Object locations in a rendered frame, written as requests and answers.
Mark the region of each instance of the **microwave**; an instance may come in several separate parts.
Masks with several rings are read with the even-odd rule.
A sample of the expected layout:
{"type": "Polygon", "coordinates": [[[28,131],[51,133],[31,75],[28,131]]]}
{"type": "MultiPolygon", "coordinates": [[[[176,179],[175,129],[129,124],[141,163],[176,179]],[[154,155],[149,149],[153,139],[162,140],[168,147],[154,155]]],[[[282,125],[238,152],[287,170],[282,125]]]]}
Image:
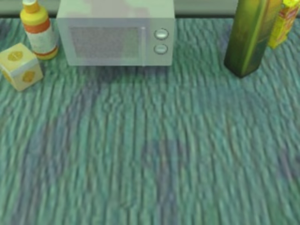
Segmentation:
{"type": "Polygon", "coordinates": [[[71,66],[170,66],[173,0],[60,0],[60,41],[71,66]]]}

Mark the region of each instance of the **green table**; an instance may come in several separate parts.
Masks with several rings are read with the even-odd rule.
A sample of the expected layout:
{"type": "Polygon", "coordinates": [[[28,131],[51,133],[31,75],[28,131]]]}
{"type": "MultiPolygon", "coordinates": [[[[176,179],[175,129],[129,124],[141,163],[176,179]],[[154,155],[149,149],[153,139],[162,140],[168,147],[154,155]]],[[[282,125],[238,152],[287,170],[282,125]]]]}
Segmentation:
{"type": "MultiPolygon", "coordinates": [[[[300,21],[244,79],[231,19],[179,19],[171,67],[0,77],[1,225],[299,225],[300,21]]],[[[24,42],[0,19],[0,51],[24,42]]]]}

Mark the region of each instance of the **yellow bottle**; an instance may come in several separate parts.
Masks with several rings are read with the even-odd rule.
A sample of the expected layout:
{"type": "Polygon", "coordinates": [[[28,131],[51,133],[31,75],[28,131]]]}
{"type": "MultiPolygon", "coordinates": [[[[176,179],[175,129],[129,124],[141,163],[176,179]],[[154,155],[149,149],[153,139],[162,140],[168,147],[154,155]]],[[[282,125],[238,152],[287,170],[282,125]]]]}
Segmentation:
{"type": "Polygon", "coordinates": [[[57,37],[47,10],[37,0],[23,0],[20,18],[32,51],[40,60],[49,60],[58,52],[57,37]]]}

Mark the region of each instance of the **microwave knob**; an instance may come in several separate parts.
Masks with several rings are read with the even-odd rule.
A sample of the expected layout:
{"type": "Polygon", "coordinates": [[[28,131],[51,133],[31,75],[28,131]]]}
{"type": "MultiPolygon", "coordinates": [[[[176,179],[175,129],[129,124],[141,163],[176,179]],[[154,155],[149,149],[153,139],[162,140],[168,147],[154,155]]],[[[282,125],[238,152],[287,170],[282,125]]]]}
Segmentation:
{"type": "Polygon", "coordinates": [[[165,40],[169,36],[169,32],[165,29],[155,31],[154,36],[158,40],[165,40]]]}
{"type": "Polygon", "coordinates": [[[157,45],[154,47],[154,51],[156,54],[163,55],[168,51],[168,47],[166,45],[157,45]]]}

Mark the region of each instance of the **box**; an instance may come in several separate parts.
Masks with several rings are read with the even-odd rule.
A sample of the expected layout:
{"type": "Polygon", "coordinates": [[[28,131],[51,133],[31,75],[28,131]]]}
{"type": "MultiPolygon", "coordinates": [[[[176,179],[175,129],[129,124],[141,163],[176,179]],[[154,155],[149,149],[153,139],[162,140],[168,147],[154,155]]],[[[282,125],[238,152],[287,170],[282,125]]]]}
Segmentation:
{"type": "Polygon", "coordinates": [[[275,21],[268,45],[276,48],[287,39],[287,35],[296,19],[300,6],[300,0],[284,0],[283,7],[280,10],[275,21]]]}
{"type": "Polygon", "coordinates": [[[3,76],[18,91],[32,86],[43,78],[38,59],[22,43],[0,52],[0,69],[3,76]]]}
{"type": "Polygon", "coordinates": [[[224,65],[242,78],[257,70],[282,0],[239,0],[224,65]]]}

